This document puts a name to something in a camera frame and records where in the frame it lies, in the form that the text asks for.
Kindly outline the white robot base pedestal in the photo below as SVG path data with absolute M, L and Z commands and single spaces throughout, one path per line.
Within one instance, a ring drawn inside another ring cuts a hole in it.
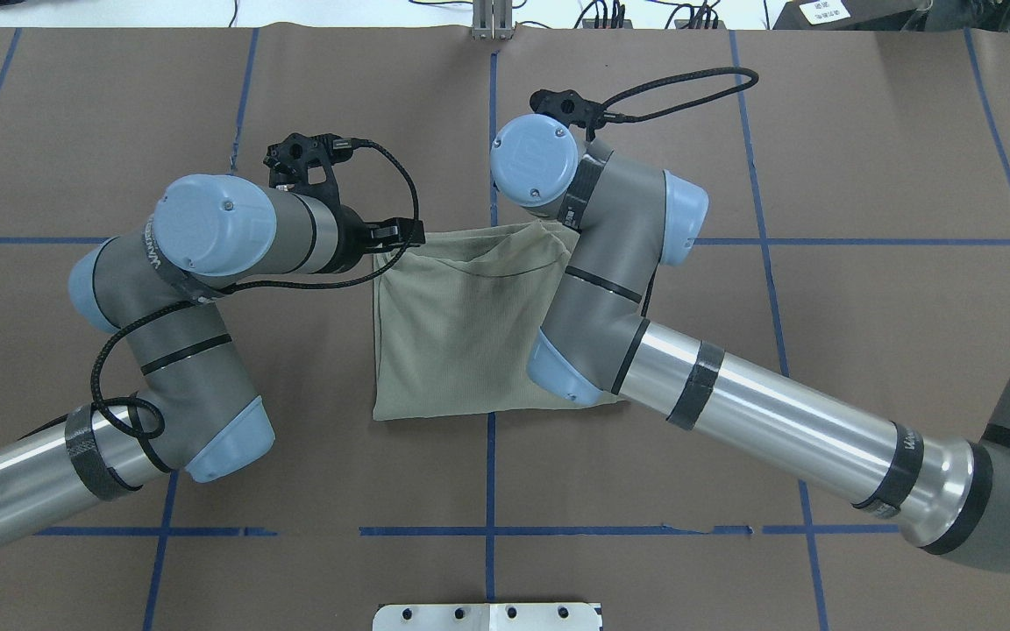
M 600 604 L 512 602 L 389 604 L 373 630 L 602 630 Z

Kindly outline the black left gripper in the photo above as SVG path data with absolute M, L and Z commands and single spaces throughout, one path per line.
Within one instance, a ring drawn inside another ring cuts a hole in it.
M 334 174 L 337 164 L 351 160 L 357 149 L 373 149 L 403 172 L 403 165 L 376 141 L 345 138 L 337 133 L 304 136 L 291 133 L 269 145 L 263 159 L 268 185 L 275 197 L 296 200 L 309 219 L 306 254 L 288 274 L 340 274 L 367 255 L 398 252 L 426 243 L 422 220 L 389 218 L 365 221 L 341 200 Z

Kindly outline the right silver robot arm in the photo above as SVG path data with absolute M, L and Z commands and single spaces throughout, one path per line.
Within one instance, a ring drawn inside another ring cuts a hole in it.
M 578 236 L 530 379 L 580 405 L 620 395 L 897 524 L 927 554 L 1010 572 L 1010 379 L 978 440 L 938 439 L 646 318 L 658 267 L 684 262 L 709 202 L 570 131 L 624 121 L 572 89 L 538 89 L 490 146 L 501 195 Z

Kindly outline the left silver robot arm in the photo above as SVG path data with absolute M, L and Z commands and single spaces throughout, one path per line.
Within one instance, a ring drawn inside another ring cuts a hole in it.
M 342 203 L 333 167 L 359 149 L 403 177 L 408 218 L 364 221 Z M 0 449 L 0 548 L 161 476 L 212 482 L 267 454 L 275 431 L 217 304 L 424 243 L 412 177 L 377 141 L 292 133 L 264 161 L 266 185 L 180 177 L 143 226 L 74 265 L 69 299 L 108 339 L 88 402 Z

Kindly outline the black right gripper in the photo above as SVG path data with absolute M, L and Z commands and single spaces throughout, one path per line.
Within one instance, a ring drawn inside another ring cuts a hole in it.
M 598 131 L 604 127 L 600 107 L 599 103 L 586 99 L 574 89 L 537 89 L 530 95 L 530 110 L 533 113 L 553 119 L 565 127 L 578 125 L 585 131 Z

